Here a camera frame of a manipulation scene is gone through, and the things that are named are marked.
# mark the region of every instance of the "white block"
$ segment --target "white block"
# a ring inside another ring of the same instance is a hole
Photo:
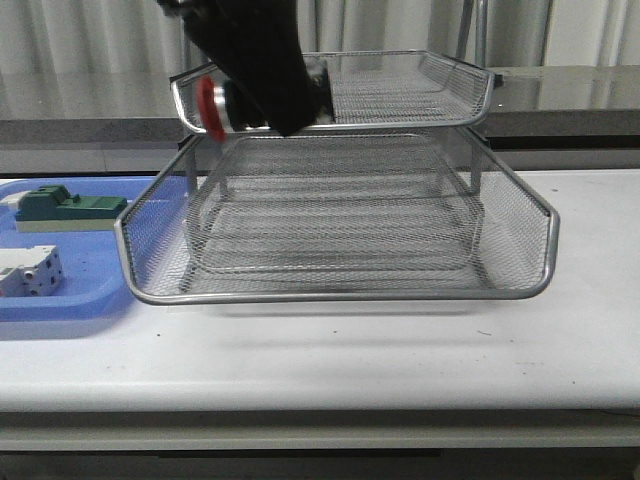
[[[23,297],[26,290],[22,283],[22,272],[18,268],[0,270],[0,297]]]
[[[63,273],[58,247],[0,249],[0,268],[18,269],[27,296],[47,296],[58,288]]]

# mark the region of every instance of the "gray countertop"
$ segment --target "gray countertop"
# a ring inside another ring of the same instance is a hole
[[[640,66],[496,68],[489,137],[640,134]],[[168,74],[0,77],[0,143],[172,142]]]

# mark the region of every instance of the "wire mesh tray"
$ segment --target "wire mesh tray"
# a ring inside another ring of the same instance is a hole
[[[435,53],[309,53],[305,60],[314,68],[326,65],[335,117],[306,131],[461,126],[479,122],[489,111],[493,73]],[[194,85],[205,75],[217,85],[227,78],[207,64],[171,82],[180,119],[198,134],[206,130]]]
[[[118,219],[158,304],[524,298],[556,212],[464,129],[193,139]]]

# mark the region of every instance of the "toy building block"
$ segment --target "toy building block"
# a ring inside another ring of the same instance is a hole
[[[16,278],[20,287],[15,284]],[[62,263],[55,245],[0,249],[0,288],[4,293],[0,296],[48,296],[58,288],[62,278]]]
[[[4,267],[0,269],[0,297],[24,297],[22,272],[18,268]]]
[[[111,230],[126,206],[124,197],[72,196],[64,185],[45,185],[20,199],[16,225],[20,232]]]

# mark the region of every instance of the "green block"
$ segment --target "green block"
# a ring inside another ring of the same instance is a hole
[[[16,222],[20,231],[103,230],[126,206],[124,197],[81,197],[64,185],[44,185],[22,197]]]

